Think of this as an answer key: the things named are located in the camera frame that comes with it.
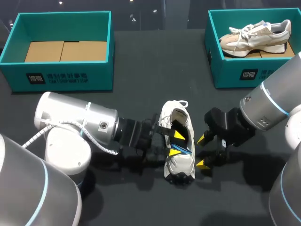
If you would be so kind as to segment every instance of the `logo on box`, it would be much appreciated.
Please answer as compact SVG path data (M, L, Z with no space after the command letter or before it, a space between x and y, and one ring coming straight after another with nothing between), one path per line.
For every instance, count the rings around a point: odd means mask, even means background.
M254 80L258 69L244 69L241 72L240 80Z
M46 84L42 73L27 73L30 84Z

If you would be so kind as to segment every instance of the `beige sneaker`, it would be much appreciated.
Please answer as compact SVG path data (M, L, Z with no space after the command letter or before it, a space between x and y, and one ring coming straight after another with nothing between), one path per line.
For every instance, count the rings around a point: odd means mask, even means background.
M260 21L243 29L232 27L229 29L231 34L220 38L221 48L223 52L235 57L245 57L254 49L269 53L284 53L292 30L289 20L278 24Z

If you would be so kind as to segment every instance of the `shoe sole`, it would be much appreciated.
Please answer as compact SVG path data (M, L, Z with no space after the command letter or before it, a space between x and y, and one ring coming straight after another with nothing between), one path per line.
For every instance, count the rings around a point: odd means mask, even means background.
M249 52L253 50L261 50L267 53L284 53L286 50L286 43L275 46L256 46L255 48L246 51L230 51L223 49L223 52L235 57L245 57L246 55L248 55Z
M189 185L192 181L194 181L194 178L192 175L187 176L185 173L181 172L178 174L169 174L165 180L167 180L171 184L176 185Z

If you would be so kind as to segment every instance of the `shoe tongue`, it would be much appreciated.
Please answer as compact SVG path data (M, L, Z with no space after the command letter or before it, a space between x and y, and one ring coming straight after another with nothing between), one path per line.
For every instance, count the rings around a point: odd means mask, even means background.
M258 27L259 25L263 25L264 23L264 20L261 20L260 22L254 24L254 27Z
M267 28L270 31L272 27L271 27L271 24L269 22L266 22L266 23L264 23L262 25L259 25L259 26L255 27L255 28L253 28L249 32L250 33L256 33L256 32L258 32L258 31L260 31L260 30L262 30L264 28Z

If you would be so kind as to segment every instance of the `cardboard insert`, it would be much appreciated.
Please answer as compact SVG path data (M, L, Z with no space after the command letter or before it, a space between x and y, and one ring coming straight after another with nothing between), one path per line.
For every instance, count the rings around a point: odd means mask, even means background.
M25 62L105 61L106 41L31 42Z
M244 58L278 58L278 57L294 57L295 54L289 42L287 42L287 48L284 53L267 53L264 51L253 52ZM225 59L236 59L236 57L224 56Z

